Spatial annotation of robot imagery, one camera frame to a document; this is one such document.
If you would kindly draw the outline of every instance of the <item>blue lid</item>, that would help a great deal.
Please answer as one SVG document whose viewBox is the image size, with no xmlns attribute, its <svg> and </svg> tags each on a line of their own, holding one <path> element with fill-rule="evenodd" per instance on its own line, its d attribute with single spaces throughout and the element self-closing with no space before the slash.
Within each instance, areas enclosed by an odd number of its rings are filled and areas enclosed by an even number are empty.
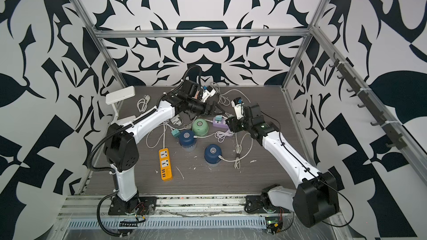
<svg viewBox="0 0 427 240">
<path fill-rule="evenodd" d="M 184 130 L 179 135 L 179 144 L 183 147 L 191 147 L 195 144 L 194 132 L 191 130 Z"/>
<path fill-rule="evenodd" d="M 205 159 L 207 162 L 211 164 L 215 164 L 220 162 L 220 158 L 218 156 L 222 156 L 221 148 L 215 144 L 210 144 L 205 149 Z"/>
</svg>

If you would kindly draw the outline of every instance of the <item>yellow power strip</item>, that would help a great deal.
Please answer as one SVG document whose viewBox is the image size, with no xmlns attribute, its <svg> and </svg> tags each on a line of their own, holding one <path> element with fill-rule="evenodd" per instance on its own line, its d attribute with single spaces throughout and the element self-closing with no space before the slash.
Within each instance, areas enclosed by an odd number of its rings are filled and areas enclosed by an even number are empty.
<svg viewBox="0 0 427 240">
<path fill-rule="evenodd" d="M 159 150 L 160 158 L 160 173 L 163 181 L 172 180 L 172 170 L 170 167 L 169 149 L 164 148 Z"/>
</svg>

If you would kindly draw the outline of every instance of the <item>wood grain table surface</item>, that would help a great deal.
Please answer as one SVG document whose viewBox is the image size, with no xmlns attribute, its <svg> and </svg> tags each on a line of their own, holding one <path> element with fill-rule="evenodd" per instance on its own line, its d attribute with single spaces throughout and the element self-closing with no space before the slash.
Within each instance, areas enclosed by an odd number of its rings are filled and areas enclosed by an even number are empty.
<svg viewBox="0 0 427 240">
<path fill-rule="evenodd" d="M 302 147 L 298 140 L 297 133 L 286 106 L 283 93 L 279 86 L 256 86 L 256 87 L 222 87 L 221 92 L 237 88 L 241 90 L 251 103 L 258 103 L 261 110 L 277 119 L 281 124 L 282 134 L 286 140 L 302 155 Z M 171 87 L 136 86 L 135 96 L 123 102 L 119 112 L 119 118 L 131 115 L 139 115 L 136 103 L 144 95 L 149 94 L 151 100 L 148 109 L 152 108 L 157 99 L 168 92 Z M 241 96 L 237 91 L 229 92 L 229 99 Z M 218 100 L 218 96 L 213 96 L 209 100 Z M 223 107 L 226 112 L 234 113 L 231 106 Z M 180 113 L 184 124 L 189 123 L 189 117 Z M 209 123 L 209 133 L 226 129 L 213 127 Z M 150 133 L 148 144 L 153 146 L 160 135 L 163 127 L 157 127 Z M 245 132 L 237 133 L 240 142 Z M 174 138 L 170 129 L 167 129 L 165 146 L 170 152 L 170 163 L 172 166 L 173 179 L 164 182 L 160 176 L 160 162 L 158 151 L 163 146 L 163 139 L 155 148 L 148 148 L 146 137 L 138 143 L 140 158 L 135 165 L 135 182 L 140 194 L 234 194 L 234 193 L 260 193 L 261 190 L 271 184 L 281 184 L 286 188 L 293 188 L 289 175 L 275 160 L 272 154 L 253 141 L 253 147 L 247 157 L 240 162 L 240 169 L 234 168 L 233 162 L 221 161 L 216 167 L 209 167 L 204 159 L 204 150 L 209 144 L 217 144 L 222 149 L 223 157 L 227 160 L 234 160 L 236 153 L 233 152 L 236 146 L 236 138 L 227 137 L 222 143 L 218 143 L 214 136 L 208 138 L 198 138 L 197 147 L 192 152 L 187 152 L 179 145 L 178 139 Z M 242 143 L 242 156 L 246 154 L 251 146 L 250 136 L 245 136 Z M 104 154 L 100 155 L 97 163 L 98 167 L 107 166 Z M 93 172 L 87 185 L 85 194 L 109 194 L 113 190 L 113 180 L 108 172 Z"/>
</svg>

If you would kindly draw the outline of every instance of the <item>cable tie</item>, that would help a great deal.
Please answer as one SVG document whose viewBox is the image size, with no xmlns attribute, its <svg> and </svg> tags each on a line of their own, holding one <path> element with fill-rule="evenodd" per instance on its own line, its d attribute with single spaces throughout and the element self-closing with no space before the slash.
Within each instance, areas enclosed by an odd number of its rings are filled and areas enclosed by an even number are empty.
<svg viewBox="0 0 427 240">
<path fill-rule="evenodd" d="M 386 121 L 384 121 L 384 123 L 383 123 L 382 125 L 380 125 L 380 126 L 381 126 L 381 127 L 384 127 L 384 125 L 386 125 L 386 124 L 391 124 L 391 123 L 398 123 L 398 124 L 402 125 L 402 123 L 401 123 L 400 121 L 398 121 L 398 120 L 386 120 Z"/>
<path fill-rule="evenodd" d="M 360 88 L 359 92 L 357 92 L 356 95 L 358 96 L 361 91 L 365 91 L 365 90 L 372 90 L 372 89 L 371 88 Z"/>
</svg>

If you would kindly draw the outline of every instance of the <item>red wire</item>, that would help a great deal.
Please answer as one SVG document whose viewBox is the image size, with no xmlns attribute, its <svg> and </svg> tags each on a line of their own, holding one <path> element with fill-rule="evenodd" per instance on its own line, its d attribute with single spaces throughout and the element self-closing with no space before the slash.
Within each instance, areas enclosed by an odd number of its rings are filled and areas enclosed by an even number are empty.
<svg viewBox="0 0 427 240">
<path fill-rule="evenodd" d="M 139 205 L 141 205 L 142 204 L 142 211 L 140 211 L 140 213 L 141 212 L 143 212 L 144 210 L 145 210 L 145 207 L 144 207 L 144 202 L 141 202 L 141 203 L 139 203 L 136 207 L 135 207 L 135 209 L 137 209 L 138 207 L 139 207 Z"/>
<path fill-rule="evenodd" d="M 282 208 L 280 208 L 280 212 L 279 212 L 279 213 L 280 213 L 280 219 L 279 219 L 279 221 L 281 221 L 281 220 L 282 220 L 282 213 L 283 213 L 282 211 L 283 211 L 283 209 L 282 209 Z"/>
</svg>

